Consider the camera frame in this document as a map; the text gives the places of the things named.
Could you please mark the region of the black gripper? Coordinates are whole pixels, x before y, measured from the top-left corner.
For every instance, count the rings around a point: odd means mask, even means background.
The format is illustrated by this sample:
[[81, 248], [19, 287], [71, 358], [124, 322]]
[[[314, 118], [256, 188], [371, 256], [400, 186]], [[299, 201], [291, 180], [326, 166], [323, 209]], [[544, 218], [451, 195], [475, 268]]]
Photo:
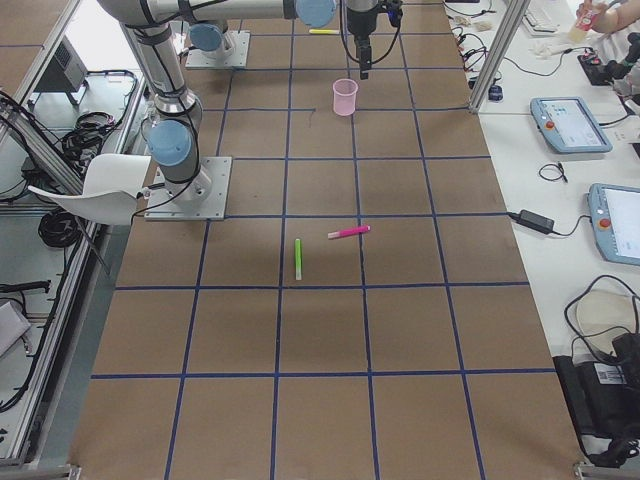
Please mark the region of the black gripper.
[[372, 48], [369, 37], [377, 28], [377, 18], [386, 14], [390, 25], [399, 29], [402, 22], [402, 5], [400, 0], [347, 0], [347, 29], [354, 37], [358, 47], [359, 77], [367, 79], [367, 70], [372, 67]]

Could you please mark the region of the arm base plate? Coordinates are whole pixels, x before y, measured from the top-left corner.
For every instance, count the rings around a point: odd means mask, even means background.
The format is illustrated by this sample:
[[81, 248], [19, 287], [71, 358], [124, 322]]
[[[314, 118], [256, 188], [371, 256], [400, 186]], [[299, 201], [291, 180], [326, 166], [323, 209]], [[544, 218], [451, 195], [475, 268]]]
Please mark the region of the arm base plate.
[[188, 53], [190, 70], [244, 69], [247, 64], [250, 33], [246, 30], [221, 32], [215, 26], [195, 25], [190, 29], [193, 49]]
[[156, 168], [155, 183], [162, 188], [151, 191], [147, 221], [221, 221], [225, 218], [231, 157], [201, 157], [200, 172], [182, 192], [182, 185], [167, 182], [160, 167]]

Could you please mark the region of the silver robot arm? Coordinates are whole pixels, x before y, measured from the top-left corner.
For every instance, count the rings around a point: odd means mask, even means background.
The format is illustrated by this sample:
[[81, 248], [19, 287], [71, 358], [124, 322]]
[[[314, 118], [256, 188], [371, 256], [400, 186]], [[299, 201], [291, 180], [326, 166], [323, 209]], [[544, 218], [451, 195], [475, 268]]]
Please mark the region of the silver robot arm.
[[377, 18], [385, 14], [396, 33], [402, 23], [400, 1], [180, 1], [177, 16], [189, 24], [189, 38], [194, 48], [220, 58], [234, 53], [233, 36], [228, 31], [230, 19], [299, 19], [312, 28], [324, 27], [339, 16], [339, 36], [347, 49], [346, 33], [354, 39], [355, 52], [347, 57], [359, 66], [366, 80], [379, 61], [372, 58], [370, 36], [377, 28]]
[[154, 93], [159, 123], [147, 137], [148, 149], [164, 175], [171, 199], [200, 199], [211, 191], [199, 153], [202, 104], [187, 86], [172, 41], [170, 23], [185, 21], [191, 43], [217, 51], [229, 20], [299, 19], [323, 27], [333, 18], [334, 1], [102, 1], [121, 25]]

